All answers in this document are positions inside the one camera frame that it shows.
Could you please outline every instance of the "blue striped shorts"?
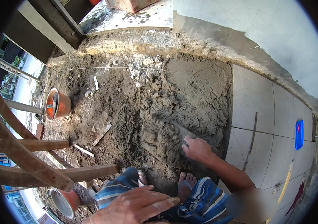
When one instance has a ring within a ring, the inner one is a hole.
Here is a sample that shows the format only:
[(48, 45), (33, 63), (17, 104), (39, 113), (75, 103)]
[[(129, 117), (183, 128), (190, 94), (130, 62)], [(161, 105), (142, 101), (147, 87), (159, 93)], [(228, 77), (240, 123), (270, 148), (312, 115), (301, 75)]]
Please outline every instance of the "blue striped shorts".
[[(99, 209), (107, 207), (118, 195), (135, 187), (138, 187), (138, 171), (130, 167), (95, 194)], [(159, 220), (193, 224), (227, 223), (232, 219), (225, 208), (227, 198), (228, 195), (220, 190), (209, 177), (204, 177), (198, 180), (184, 203), (162, 212)]]

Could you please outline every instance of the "human hand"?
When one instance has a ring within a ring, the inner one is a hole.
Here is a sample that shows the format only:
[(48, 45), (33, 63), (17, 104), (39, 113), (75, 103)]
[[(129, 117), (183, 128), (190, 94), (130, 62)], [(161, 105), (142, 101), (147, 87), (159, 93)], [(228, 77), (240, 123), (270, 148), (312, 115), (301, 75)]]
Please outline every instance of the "human hand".
[(178, 197), (152, 191), (153, 188), (152, 185), (137, 187), (119, 195), (82, 224), (141, 224), (180, 202)]
[(211, 146), (201, 138), (191, 138), (190, 136), (185, 136), (184, 140), (187, 145), (182, 145), (185, 155), (190, 159), (203, 163), (208, 158), (216, 156), (211, 151)]

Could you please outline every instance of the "blue plastic container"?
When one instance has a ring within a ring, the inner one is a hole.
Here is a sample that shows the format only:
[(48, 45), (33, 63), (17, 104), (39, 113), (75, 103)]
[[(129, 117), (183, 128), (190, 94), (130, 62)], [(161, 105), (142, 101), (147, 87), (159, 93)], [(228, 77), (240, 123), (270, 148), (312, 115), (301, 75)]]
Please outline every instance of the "blue plastic container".
[(296, 150), (299, 150), (303, 146), (303, 138), (304, 138), (304, 132), (303, 132), (303, 121), (299, 120), (296, 123), (296, 141), (295, 141), (295, 148)]

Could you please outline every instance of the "orange bucket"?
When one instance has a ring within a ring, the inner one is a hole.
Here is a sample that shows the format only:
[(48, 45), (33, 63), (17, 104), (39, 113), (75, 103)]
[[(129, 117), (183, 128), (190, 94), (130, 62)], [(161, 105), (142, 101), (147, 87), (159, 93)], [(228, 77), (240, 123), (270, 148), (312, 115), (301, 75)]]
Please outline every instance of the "orange bucket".
[[(56, 110), (53, 111), (53, 107), (47, 108), (47, 105), (53, 105), (52, 98), (54, 97), (55, 93), (57, 93), (58, 95), (58, 100), (57, 100)], [(72, 107), (72, 102), (68, 96), (58, 91), (57, 88), (51, 89), (51, 91), (49, 92), (47, 96), (46, 105), (45, 105), (47, 116), (49, 116), (52, 119), (66, 117), (69, 115), (69, 112), (71, 111), (71, 107)]]
[(47, 190), (47, 196), (54, 206), (69, 219), (74, 218), (74, 212), (81, 205), (80, 198), (73, 190), (65, 192), (53, 187)]

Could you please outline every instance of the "dirt ground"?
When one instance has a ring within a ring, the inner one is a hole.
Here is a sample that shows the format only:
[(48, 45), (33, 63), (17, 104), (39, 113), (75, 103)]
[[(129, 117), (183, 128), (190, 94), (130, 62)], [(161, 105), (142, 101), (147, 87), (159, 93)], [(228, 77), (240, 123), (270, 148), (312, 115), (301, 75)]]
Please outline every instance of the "dirt ground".
[[(79, 69), (88, 67), (105, 68)], [(98, 80), (97, 91), (93, 76)], [(36, 105), (40, 105), (52, 87), (72, 100), (69, 121), (65, 118), (44, 119), (44, 139), (66, 138), (71, 144), (94, 154), (90, 157), (74, 147), (56, 150), (74, 167), (132, 166), (146, 173), (149, 184), (153, 184), (156, 191), (176, 196), (179, 173), (193, 167), (187, 161), (168, 162), (171, 158), (167, 156), (175, 153), (167, 153), (166, 160), (158, 160), (158, 155), (142, 147), (143, 125), (153, 117), (172, 119), (217, 148), (219, 156), (225, 155), (227, 150), (224, 143), (228, 137), (225, 134), (232, 87), (231, 66), (227, 63), (180, 53), (168, 56), (125, 53), (68, 56), (63, 64), (46, 68), (40, 79)], [(112, 127), (96, 146), (92, 146), (97, 138), (92, 127), (103, 111), (112, 117)], [(173, 150), (177, 152), (180, 144), (175, 138), (163, 136), (169, 142), (175, 142)], [(98, 182), (103, 186), (106, 180), (118, 175), (99, 178)], [(78, 223), (94, 212), (93, 201), (85, 189), (78, 184), (74, 189), (82, 200), (81, 214), (76, 213), (75, 219), (68, 220), (54, 211), (65, 223)], [(38, 194), (40, 200), (50, 206), (45, 188), (38, 188)]]

